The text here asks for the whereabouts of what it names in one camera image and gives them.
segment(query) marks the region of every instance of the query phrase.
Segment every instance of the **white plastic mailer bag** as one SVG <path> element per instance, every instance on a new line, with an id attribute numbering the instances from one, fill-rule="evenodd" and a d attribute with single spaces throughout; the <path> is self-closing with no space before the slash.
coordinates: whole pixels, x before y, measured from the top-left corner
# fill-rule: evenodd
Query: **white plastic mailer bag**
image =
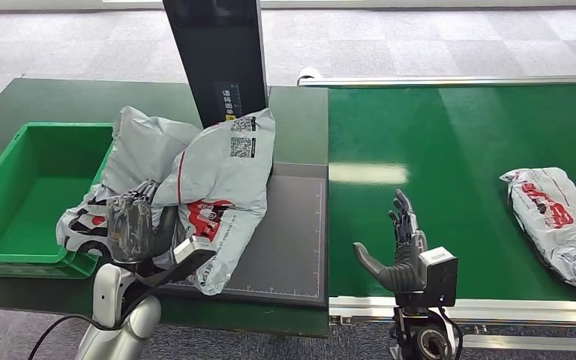
<path id="1" fill-rule="evenodd" d="M 541 261 L 576 286 L 576 187 L 561 169 L 516 169 L 500 176 L 508 183 L 515 217 Z"/>
<path id="2" fill-rule="evenodd" d="M 83 251 L 83 245 L 86 250 L 92 244 L 110 248 L 107 199 L 126 194 L 148 180 L 162 182 L 171 173 L 173 159 L 199 133 L 192 124 L 149 117 L 131 106 L 122 108 L 113 123 L 113 144 L 100 184 L 92 186 L 78 206 L 61 216 L 56 241 L 69 251 Z M 156 220 L 161 210 L 154 210 Z"/>
<path id="3" fill-rule="evenodd" d="M 123 107 L 113 123 L 114 141 L 100 183 L 122 194 L 145 180 L 162 182 L 171 173 L 173 159 L 199 133 L 192 124 Z"/>
<path id="4" fill-rule="evenodd" d="M 269 109 L 215 124 L 175 158 L 171 174 L 156 191 L 154 207 L 178 205 L 185 237 L 207 238 L 217 250 L 188 279 L 206 295 L 224 288 L 266 213 L 274 144 Z M 154 262 L 166 268 L 170 256 Z"/>

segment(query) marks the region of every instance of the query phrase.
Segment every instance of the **green table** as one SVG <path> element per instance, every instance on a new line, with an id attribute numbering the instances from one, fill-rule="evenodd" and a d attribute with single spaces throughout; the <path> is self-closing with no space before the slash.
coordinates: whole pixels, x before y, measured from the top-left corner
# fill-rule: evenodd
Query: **green table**
<path id="1" fill-rule="evenodd" d="M 327 91 L 276 87 L 271 89 L 269 102 L 277 121 L 275 160 L 326 164 Z M 149 115 L 201 126 L 186 84 L 15 79 L 0 94 L 0 154 L 26 122 L 113 122 L 125 105 Z M 92 284 L 93 277 L 1 277 L 0 308 L 91 315 Z M 328 334 L 326 310 L 165 296 L 160 300 L 165 323 L 310 336 Z"/>
<path id="2" fill-rule="evenodd" d="M 498 180 L 560 167 L 576 184 L 576 85 L 332 88 L 328 98 L 332 296 L 388 295 L 349 249 L 360 239 L 392 261 L 386 212 L 401 188 L 428 244 L 460 259 L 459 299 L 576 301 L 536 260 Z M 368 167 L 392 177 L 346 173 Z"/>

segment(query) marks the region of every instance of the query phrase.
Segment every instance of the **black monitor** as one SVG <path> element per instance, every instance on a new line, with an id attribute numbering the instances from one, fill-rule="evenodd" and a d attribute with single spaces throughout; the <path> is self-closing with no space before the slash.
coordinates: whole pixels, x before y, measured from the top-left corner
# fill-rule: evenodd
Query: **black monitor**
<path id="1" fill-rule="evenodd" d="M 268 107 L 259 0 L 163 0 L 204 128 Z"/>

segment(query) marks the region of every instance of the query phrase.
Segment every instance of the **green plastic bin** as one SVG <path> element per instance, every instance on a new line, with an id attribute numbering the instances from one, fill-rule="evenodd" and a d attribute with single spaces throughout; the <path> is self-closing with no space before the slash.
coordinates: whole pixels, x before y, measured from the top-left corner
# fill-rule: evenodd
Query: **green plastic bin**
<path id="1" fill-rule="evenodd" d="M 56 244 L 56 222 L 89 190 L 111 124 L 29 123 L 0 157 L 0 276 L 87 278 L 98 257 Z"/>

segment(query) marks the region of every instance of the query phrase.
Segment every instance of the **barcode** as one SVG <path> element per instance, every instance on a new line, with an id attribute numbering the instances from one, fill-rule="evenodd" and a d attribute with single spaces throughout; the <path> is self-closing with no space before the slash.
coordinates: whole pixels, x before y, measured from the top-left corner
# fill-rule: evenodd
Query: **barcode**
<path id="1" fill-rule="evenodd" d="M 231 137 L 230 138 L 231 158 L 254 158 L 255 138 L 254 137 Z"/>
<path id="2" fill-rule="evenodd" d="M 255 117 L 237 118 L 230 125 L 231 131 L 255 131 Z"/>
<path id="3" fill-rule="evenodd" d="M 569 263 L 574 263 L 576 261 L 576 251 L 561 253 L 560 256 Z"/>

